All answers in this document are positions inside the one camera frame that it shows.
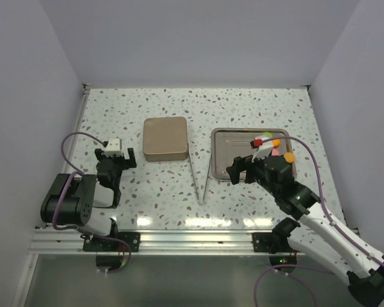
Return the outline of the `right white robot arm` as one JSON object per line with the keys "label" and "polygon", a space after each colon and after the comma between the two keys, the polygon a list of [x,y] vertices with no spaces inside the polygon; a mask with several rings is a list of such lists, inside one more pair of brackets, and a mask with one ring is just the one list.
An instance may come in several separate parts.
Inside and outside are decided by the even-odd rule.
{"label": "right white robot arm", "polygon": [[287,218],[273,229],[277,250],[289,248],[311,257],[336,275],[362,306],[379,306],[384,300],[384,253],[365,243],[340,222],[311,189],[295,180],[284,156],[253,159],[236,157],[227,167],[232,184],[258,183],[275,200]]}

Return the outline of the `metal tongs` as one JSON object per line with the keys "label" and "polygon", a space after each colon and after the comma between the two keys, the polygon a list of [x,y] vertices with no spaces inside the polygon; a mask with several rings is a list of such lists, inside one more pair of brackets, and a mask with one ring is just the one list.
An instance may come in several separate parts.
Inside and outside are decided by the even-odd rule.
{"label": "metal tongs", "polygon": [[211,148],[208,142],[189,142],[189,165],[191,167],[198,204],[205,202],[205,193],[209,173],[211,171]]}

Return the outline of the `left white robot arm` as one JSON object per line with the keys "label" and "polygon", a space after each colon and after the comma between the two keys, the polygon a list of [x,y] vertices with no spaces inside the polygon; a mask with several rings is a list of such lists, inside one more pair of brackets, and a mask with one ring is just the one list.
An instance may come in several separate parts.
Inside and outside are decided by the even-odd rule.
{"label": "left white robot arm", "polygon": [[42,202],[41,220],[55,230],[97,235],[103,249],[115,250],[120,243],[115,220],[97,215],[93,209],[115,209],[120,204],[122,173],[137,166],[134,150],[128,148],[127,153],[126,157],[123,152],[98,148],[96,174],[57,174]]}

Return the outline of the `gold tin lid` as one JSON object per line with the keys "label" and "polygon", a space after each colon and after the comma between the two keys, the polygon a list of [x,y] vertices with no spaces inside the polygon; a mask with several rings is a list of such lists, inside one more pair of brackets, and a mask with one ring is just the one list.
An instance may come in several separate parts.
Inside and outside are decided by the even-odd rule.
{"label": "gold tin lid", "polygon": [[185,117],[147,118],[143,124],[143,151],[189,150]]}

